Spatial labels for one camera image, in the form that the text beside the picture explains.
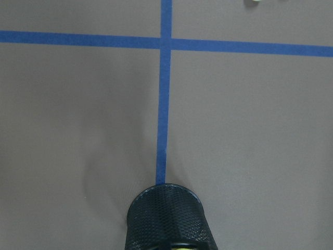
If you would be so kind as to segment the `black mesh pen holder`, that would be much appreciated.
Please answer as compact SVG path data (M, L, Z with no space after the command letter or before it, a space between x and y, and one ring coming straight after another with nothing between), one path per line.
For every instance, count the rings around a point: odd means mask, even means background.
M217 249L200 199L181 185L160 184L142 191L128 209L126 224L125 249Z

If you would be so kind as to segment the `yellow highlighter pen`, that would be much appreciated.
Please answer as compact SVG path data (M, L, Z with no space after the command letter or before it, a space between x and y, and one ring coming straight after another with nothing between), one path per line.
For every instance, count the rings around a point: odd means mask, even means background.
M177 245L172 246L171 250L197 250L195 246L189 246L189 245Z

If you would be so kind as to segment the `brown paper table mat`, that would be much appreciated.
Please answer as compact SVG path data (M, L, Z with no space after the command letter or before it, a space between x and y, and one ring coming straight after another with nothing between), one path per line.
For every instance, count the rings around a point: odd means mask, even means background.
M332 249L332 1L1 1L1 249L124 249L156 177Z

